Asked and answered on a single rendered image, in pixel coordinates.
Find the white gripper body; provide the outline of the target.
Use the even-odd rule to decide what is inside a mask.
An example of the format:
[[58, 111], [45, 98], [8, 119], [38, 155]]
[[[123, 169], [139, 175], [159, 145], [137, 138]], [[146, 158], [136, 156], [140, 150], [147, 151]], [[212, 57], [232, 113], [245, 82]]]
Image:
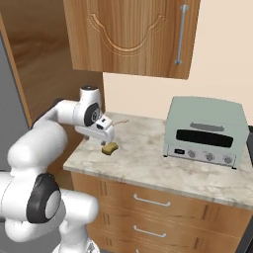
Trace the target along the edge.
[[91, 126], [77, 126], [75, 130], [85, 136], [112, 142], [115, 137], [114, 127], [111, 122], [95, 123]]

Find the wooden cupboard door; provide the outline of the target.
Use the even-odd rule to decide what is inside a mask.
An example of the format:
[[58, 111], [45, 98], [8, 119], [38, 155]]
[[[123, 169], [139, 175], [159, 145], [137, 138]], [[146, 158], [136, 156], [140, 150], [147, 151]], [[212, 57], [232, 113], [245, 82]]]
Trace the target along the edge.
[[[181, 64], [176, 64], [187, 4]], [[63, 0], [78, 70], [187, 79], [201, 0]]]

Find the yellow sponge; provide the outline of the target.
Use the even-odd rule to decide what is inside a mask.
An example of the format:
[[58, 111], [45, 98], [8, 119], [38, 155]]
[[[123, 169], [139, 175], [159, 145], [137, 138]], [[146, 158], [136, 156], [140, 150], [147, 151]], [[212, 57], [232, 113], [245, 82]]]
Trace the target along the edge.
[[102, 147], [102, 152], [106, 155], [111, 155], [118, 148], [119, 146], [115, 142], [110, 142], [107, 145]]

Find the black hob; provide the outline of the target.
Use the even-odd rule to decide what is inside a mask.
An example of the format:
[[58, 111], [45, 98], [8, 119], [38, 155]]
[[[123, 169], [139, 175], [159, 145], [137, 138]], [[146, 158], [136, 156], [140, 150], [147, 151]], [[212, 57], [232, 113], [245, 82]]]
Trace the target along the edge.
[[253, 157], [253, 126], [248, 126], [248, 128], [249, 128], [249, 135], [248, 135], [246, 144], [247, 144], [249, 155]]

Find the grey fridge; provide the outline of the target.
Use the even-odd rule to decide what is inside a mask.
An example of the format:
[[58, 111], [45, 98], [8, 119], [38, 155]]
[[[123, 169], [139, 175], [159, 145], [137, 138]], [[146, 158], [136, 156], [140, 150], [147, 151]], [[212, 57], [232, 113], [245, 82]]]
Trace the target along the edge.
[[0, 171], [11, 170], [7, 161], [9, 148], [28, 130], [29, 125], [0, 32]]

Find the tall wooden cabinet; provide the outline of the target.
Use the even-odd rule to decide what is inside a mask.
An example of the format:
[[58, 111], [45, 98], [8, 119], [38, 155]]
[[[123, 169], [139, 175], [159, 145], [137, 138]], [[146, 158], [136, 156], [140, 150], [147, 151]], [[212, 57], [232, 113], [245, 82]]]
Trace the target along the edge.
[[79, 88], [104, 88], [101, 72], [72, 67], [63, 0], [0, 0], [0, 31], [28, 125], [57, 98], [76, 100]]

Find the pale green toaster oven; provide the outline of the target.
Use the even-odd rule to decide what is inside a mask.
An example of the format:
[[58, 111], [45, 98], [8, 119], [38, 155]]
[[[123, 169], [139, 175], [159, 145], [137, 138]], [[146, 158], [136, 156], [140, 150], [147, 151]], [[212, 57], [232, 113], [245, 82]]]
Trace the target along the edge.
[[214, 98], [172, 99], [163, 156], [239, 167], [249, 135], [240, 104]]

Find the wooden drawer front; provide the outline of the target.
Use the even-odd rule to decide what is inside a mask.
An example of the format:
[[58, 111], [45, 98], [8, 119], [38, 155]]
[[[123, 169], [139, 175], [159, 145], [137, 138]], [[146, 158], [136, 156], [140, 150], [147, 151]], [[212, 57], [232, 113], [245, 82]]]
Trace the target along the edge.
[[90, 236], [114, 253], [235, 253], [240, 239], [136, 211], [101, 206]]
[[81, 173], [71, 173], [75, 191], [95, 196], [102, 204], [234, 237], [244, 233], [253, 211], [234, 208]]
[[95, 227], [88, 228], [89, 236], [102, 249], [113, 253], [137, 253], [138, 249], [133, 241], [125, 236], [120, 236], [109, 231]]

